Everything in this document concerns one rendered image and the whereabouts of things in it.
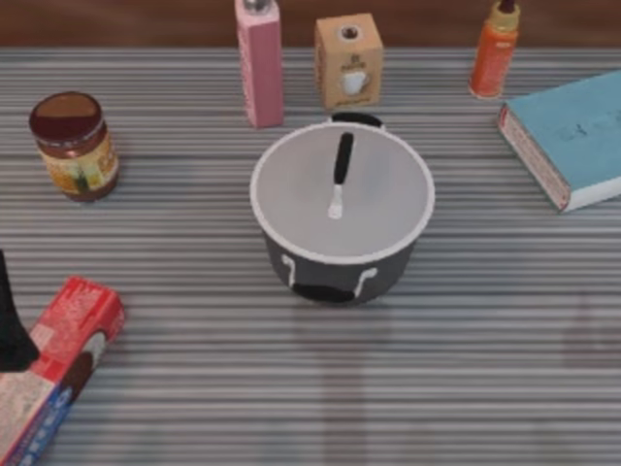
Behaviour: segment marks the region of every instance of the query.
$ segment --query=red box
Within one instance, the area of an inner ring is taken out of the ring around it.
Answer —
[[[70,278],[30,332],[41,357],[0,375],[0,465],[35,463],[80,396],[125,312],[118,295]]]

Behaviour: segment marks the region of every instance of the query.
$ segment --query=blue book cover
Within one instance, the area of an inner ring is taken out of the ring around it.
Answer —
[[[621,71],[509,100],[499,126],[559,211],[621,194]]]

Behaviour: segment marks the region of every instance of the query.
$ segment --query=orange bottle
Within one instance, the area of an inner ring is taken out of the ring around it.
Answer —
[[[505,77],[511,64],[520,8],[515,0],[501,0],[494,4],[485,21],[470,79],[470,90],[478,98],[494,99],[503,93]]]

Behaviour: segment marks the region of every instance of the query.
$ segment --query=lid handle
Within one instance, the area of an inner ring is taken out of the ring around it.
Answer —
[[[377,116],[363,114],[360,112],[337,112],[330,117],[330,121],[342,123],[358,123],[384,128],[384,123]]]
[[[337,161],[334,165],[334,193],[328,208],[328,217],[338,220],[343,216],[343,185],[349,171],[349,162],[353,152],[353,134],[343,133],[339,142]]]
[[[0,250],[0,373],[24,372],[39,359],[39,350],[21,325],[9,274]]]

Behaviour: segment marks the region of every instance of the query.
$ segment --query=striped table surface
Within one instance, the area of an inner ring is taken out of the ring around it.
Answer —
[[[273,273],[248,202],[273,141],[326,114],[285,53],[286,123],[254,131],[236,50],[0,52],[0,245],[26,324],[69,275],[128,321],[42,464],[618,465],[621,200],[558,216],[467,89],[472,50],[389,50],[381,105],[437,207],[400,282],[320,309]],[[507,95],[621,66],[521,50]],[[81,206],[27,128],[42,97],[102,103],[120,185]]]

